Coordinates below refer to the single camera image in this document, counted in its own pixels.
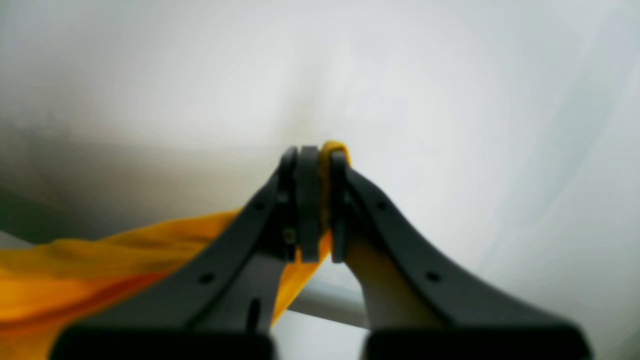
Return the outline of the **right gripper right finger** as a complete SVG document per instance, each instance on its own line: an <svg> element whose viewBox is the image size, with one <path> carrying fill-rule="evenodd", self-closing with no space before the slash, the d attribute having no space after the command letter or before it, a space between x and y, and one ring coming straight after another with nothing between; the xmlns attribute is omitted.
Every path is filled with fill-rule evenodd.
<svg viewBox="0 0 640 360"><path fill-rule="evenodd" d="M333 260L354 273L370 335L364 360L591 360L574 322L471 274L393 201L330 154Z"/></svg>

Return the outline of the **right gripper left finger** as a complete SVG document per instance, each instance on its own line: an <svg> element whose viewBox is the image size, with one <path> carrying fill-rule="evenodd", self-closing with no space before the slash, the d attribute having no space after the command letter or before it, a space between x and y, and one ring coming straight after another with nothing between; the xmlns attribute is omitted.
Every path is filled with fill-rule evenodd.
<svg viewBox="0 0 640 360"><path fill-rule="evenodd" d="M320 151L292 146L217 239L162 281L69 326L52 360L272 360L282 273L320 259Z"/></svg>

